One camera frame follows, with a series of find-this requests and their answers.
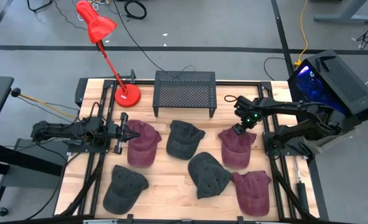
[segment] gray baseball cap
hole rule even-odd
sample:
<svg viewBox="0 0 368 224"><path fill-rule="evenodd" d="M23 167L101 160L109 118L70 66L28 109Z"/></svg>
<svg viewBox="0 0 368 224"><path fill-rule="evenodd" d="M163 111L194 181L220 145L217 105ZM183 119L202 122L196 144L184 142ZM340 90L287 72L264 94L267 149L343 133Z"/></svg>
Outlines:
<svg viewBox="0 0 368 224"><path fill-rule="evenodd" d="M183 121L172 121L170 130L167 153L178 159L192 158L205 132Z"/></svg>
<svg viewBox="0 0 368 224"><path fill-rule="evenodd" d="M208 152L194 156L188 171L197 187L197 199L220 195L231 179L231 173Z"/></svg>
<svg viewBox="0 0 368 224"><path fill-rule="evenodd" d="M111 173L111 183L103 199L103 207L115 215L125 214L148 187L148 181L142 174L115 165Z"/></svg>

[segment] lamp shade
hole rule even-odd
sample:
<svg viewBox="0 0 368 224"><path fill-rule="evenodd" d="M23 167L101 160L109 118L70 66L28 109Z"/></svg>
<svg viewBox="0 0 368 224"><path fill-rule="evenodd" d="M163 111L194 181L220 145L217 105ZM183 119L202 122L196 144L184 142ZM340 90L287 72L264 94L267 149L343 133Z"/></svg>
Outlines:
<svg viewBox="0 0 368 224"><path fill-rule="evenodd" d="M93 44L105 38L117 27L111 19L98 15L88 1L78 2L76 10L87 23L88 36Z"/></svg>

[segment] wooden tabletop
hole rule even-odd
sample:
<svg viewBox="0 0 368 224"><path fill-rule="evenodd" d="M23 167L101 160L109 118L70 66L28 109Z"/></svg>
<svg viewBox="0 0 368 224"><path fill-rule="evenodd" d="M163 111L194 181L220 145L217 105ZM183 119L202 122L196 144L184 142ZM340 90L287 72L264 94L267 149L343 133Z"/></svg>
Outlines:
<svg viewBox="0 0 368 224"><path fill-rule="evenodd" d="M290 91L287 82L272 82L273 97L278 101L291 101ZM92 104L101 98L103 80L89 79L87 89L85 91L83 104L80 112L80 118L89 116ZM131 170L143 174L148 182L149 188L144 190L134 207L128 212L134 215L134 219L168 219L168 220L236 220L237 216L243 216L244 220L278 220L278 210L276 208L275 194L272 182L269 184L270 194L270 211L264 217L252 217L243 214L240 211L235 186L232 182L228 184L225 190L219 196L211 198L196 198L196 186L191 180L187 165L189 161L182 161L171 157L166 152L166 143L170 133L169 125L172 120L178 119L192 123L199 129L206 132L204 139L200 142L196 154L200 152L211 153L221 164L221 141L217 135L223 130L230 128L233 124L238 123L239 117L234 115L234 103L224 101L225 95L243 95L249 100L258 97L257 88L255 86L217 86L217 110L214 117L209 118L208 109L190 109L190 108L160 108L159 117L155 118L152 109L153 102L153 86L138 85L141 90L141 101L132 108L121 108L117 104L113 108L113 119L115 123L120 123L120 113L126 112L129 119L139 119L152 125L162 136L162 141L158 144L156 158L151 167L136 168L131 167L127 163L127 145L123 145L123 153L117 155L112 153L116 141L112 141L110 152L105 157L103 173L98 196L96 218L126 218L127 214L114 215L107 212L102 205L102 201L106 190L111 181L111 171L115 164L127 167ZM269 118L270 129L273 130L271 118ZM296 125L296 118L290 115L279 114L279 124L288 126ZM250 164L245 169L233 170L231 172L239 172L245 174L248 171L265 170L271 177L271 168L268 157L265 155L263 148L262 132L263 123L257 124L253 129L248 130L256 133L256 141L252 144ZM302 157L298 157L298 164L301 169L301 180L306 185L309 210L311 214L318 217L318 208L314 196L311 178L306 161ZM88 154L81 154L72 161L65 171L62 187L60 189L55 214L64 211L69 203L75 198L81 189L84 180L85 169L87 166ZM98 161L95 157L94 167ZM286 157L290 184L296 193L296 166L293 156ZM282 202L285 211L285 217L290 217L287 197L283 189L281 189ZM89 213L91 204L91 188L87 195L85 213Z"/></svg>

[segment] blue light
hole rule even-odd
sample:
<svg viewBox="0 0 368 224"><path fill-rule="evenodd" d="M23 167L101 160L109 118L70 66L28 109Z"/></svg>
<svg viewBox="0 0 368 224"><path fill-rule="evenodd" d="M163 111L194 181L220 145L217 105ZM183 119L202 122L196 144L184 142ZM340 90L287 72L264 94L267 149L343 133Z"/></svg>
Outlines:
<svg viewBox="0 0 368 224"><path fill-rule="evenodd" d="M301 69L299 74L302 74L304 72L307 72L309 70L308 66L305 66L303 69Z"/></svg>

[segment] concrete floor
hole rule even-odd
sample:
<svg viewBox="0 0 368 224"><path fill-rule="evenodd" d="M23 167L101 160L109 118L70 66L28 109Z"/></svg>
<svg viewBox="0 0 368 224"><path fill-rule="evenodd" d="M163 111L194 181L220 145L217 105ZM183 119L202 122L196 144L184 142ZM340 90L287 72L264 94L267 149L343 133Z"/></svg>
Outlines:
<svg viewBox="0 0 368 224"><path fill-rule="evenodd" d="M33 7L48 0L31 0ZM56 0L59 8L77 26L71 1ZM0 0L0 12L7 0ZM302 49L300 13L304 1L279 0L281 19L290 49ZM141 46L150 47L254 47L281 49L271 2L263 0L150 0L143 1L148 16L143 21L125 19ZM358 38L368 25L327 24L313 21L314 13L341 12L348 1L310 1L304 13L304 28L310 49L357 50ZM100 14L119 26L106 39L107 46L134 46L118 16L106 6ZM368 1L360 9L368 14ZM30 12L26 0L13 0L0 23L0 45L90 46L84 30L75 29L55 8L55 4ZM181 70L194 65L197 70L215 71L218 79L268 80L263 71L267 57L282 54L245 52L147 52L165 70ZM156 67L140 51L110 51L112 63L122 74L134 69L138 78L153 78ZM291 55L292 61L297 55ZM368 55L342 55L342 59L365 82ZM286 80L288 72L281 60L268 62L275 80ZM74 105L74 92L80 77L112 75L96 51L0 50L0 75L15 78L13 87L38 99L67 106ZM29 138L32 125L40 120L63 122L21 100L8 98L0 114L0 144L14 145L17 138ZM338 222L368 223L368 122L359 126L334 149L317 156L329 219ZM7 188L1 205L10 214L0 222L20 220L36 212L50 197L52 189ZM37 217L49 217L55 200Z"/></svg>

